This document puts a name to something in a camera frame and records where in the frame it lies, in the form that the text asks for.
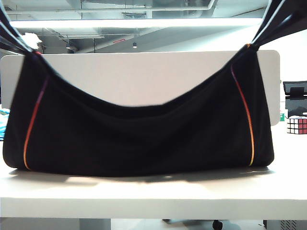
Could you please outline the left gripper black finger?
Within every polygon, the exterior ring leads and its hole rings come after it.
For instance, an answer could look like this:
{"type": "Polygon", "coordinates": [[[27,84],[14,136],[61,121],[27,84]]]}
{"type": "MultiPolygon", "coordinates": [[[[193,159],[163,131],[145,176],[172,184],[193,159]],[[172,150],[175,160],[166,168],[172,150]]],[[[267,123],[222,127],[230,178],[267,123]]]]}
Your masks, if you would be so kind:
{"type": "Polygon", "coordinates": [[[24,52],[24,42],[19,32],[10,25],[7,28],[3,23],[0,24],[0,44],[6,45],[12,52],[24,52]]]}
{"type": "Polygon", "coordinates": [[[0,4],[0,48],[10,52],[28,51],[28,45],[22,39],[21,34],[11,26],[2,3],[0,4]]]}

